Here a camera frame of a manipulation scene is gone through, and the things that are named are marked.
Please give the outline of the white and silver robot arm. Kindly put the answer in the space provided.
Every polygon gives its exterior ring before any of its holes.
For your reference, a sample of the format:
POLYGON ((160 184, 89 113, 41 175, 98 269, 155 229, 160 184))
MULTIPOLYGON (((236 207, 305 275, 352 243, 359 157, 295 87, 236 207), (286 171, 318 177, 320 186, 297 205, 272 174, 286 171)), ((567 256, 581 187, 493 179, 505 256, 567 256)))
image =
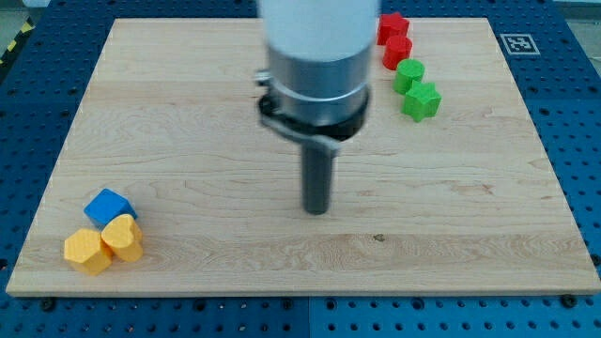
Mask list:
POLYGON ((259 0, 268 64, 261 123, 331 156, 362 126, 378 0, 259 0))

